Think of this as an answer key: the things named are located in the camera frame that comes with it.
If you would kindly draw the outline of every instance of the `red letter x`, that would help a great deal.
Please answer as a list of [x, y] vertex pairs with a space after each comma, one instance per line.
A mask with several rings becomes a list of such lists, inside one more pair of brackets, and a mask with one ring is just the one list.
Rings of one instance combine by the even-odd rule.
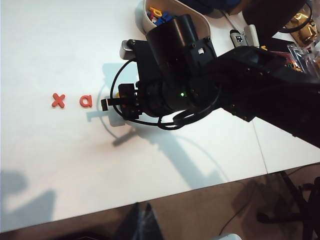
[[54, 101], [51, 104], [52, 107], [56, 107], [57, 105], [59, 105], [62, 109], [65, 107], [63, 100], [65, 99], [66, 95], [62, 94], [59, 96], [58, 94], [54, 93], [52, 97], [54, 98]]

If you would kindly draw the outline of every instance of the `red letter a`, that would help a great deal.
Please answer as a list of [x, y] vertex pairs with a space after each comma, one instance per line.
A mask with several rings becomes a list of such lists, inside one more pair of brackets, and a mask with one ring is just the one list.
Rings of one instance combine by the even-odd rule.
[[84, 108], [91, 108], [92, 107], [92, 98], [91, 95], [83, 95], [80, 97], [80, 105]]

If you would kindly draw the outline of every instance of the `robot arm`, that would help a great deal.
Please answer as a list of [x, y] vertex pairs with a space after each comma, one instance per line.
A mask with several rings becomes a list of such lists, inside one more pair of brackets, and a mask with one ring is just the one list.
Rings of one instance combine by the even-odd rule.
[[[198, 39], [189, 15], [146, 38], [126, 42], [128, 59], [137, 63], [136, 88], [120, 84], [113, 98], [112, 87], [110, 99], [101, 101], [104, 111], [113, 106], [137, 123], [145, 123], [137, 119], [146, 113], [159, 119], [149, 125], [174, 130], [223, 108], [247, 122], [259, 117], [320, 148], [320, 81], [285, 67], [284, 57], [249, 46], [217, 57], [209, 37]], [[161, 123], [175, 112], [173, 122]]]

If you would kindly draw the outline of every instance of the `yellow toy piece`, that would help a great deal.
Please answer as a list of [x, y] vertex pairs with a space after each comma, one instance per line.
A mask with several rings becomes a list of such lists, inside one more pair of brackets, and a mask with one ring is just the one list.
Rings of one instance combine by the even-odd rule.
[[149, 11], [153, 11], [153, 14], [155, 17], [157, 18], [161, 18], [162, 17], [162, 12], [158, 9], [155, 9], [153, 7], [149, 7]]

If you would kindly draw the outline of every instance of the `colorful toy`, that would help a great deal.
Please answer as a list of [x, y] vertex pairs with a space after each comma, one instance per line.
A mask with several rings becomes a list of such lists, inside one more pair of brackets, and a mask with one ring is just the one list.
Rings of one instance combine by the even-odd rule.
[[154, 15], [155, 15], [156, 17], [158, 17], [158, 18], [161, 18], [161, 17], [162, 17], [162, 12], [161, 12], [160, 10], [158, 10], [158, 9], [155, 9], [155, 8], [153, 8], [153, 7], [149, 7], [149, 11], [150, 11], [150, 12], [153, 12]]
[[268, 49], [267, 49], [267, 47], [266, 47], [265, 45], [261, 46], [260, 48], [261, 48], [262, 50], [268, 51]]
[[291, 60], [286, 64], [288, 68], [291, 68], [293, 70], [296, 70], [297, 72], [302, 72], [301, 68], [296, 64], [294, 60]]
[[146, 14], [151, 22], [153, 22], [156, 26], [159, 26], [177, 17], [177, 15], [170, 16], [167, 11], [162, 12], [154, 7], [150, 7], [149, 10], [150, 11], [148, 11]]

